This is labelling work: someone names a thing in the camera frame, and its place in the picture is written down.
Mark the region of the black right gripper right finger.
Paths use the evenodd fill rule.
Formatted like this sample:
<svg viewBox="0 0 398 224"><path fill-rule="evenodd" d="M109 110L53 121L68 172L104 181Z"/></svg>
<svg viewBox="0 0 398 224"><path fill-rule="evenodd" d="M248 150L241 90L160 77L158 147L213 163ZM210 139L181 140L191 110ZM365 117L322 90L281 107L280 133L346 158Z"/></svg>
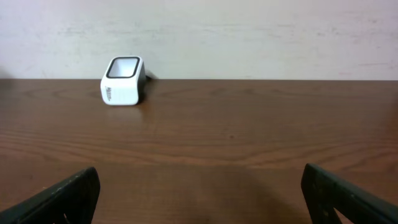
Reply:
<svg viewBox="0 0 398 224"><path fill-rule="evenodd" d="M341 213L355 224L397 224L397 206L315 164L305 165L301 189L313 223L341 223Z"/></svg>

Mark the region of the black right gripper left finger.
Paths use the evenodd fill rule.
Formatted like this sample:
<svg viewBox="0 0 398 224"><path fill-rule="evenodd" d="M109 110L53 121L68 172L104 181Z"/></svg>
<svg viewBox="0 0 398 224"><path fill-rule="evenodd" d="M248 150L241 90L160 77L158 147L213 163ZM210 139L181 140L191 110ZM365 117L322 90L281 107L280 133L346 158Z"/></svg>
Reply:
<svg viewBox="0 0 398 224"><path fill-rule="evenodd" d="M65 180L1 212L2 224L86 223L93 220L100 194L94 167Z"/></svg>

